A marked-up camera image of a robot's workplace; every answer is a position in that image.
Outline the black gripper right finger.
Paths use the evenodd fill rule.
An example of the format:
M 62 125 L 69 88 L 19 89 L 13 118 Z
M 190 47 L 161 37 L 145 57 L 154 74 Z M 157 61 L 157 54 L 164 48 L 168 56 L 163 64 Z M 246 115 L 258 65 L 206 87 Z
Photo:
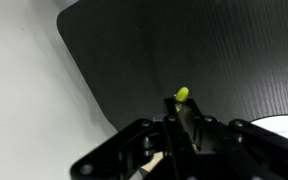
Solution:
M 184 112 L 198 151 L 222 156 L 238 180 L 288 180 L 287 138 L 242 119 L 223 124 L 203 115 L 193 99 Z

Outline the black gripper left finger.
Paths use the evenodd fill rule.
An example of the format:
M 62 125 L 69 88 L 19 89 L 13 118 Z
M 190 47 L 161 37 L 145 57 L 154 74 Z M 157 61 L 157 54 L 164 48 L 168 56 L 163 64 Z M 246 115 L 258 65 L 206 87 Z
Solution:
M 167 98 L 164 102 L 167 110 L 167 117 L 164 120 L 165 131 L 176 180 L 197 180 L 195 152 L 179 118 L 175 101 L 173 98 Z

